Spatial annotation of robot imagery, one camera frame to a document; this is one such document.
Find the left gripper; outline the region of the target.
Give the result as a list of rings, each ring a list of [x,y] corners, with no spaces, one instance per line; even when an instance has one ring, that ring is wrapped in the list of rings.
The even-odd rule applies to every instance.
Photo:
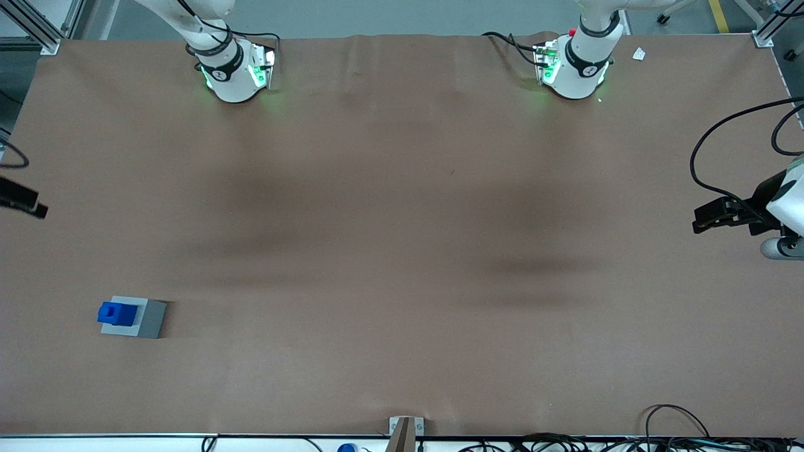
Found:
[[[735,198],[715,198],[694,210],[693,234],[722,227],[749,224],[751,235],[781,230],[782,235],[803,235],[803,158],[796,157],[784,171],[760,183],[747,201],[764,222],[752,223],[753,214]]]

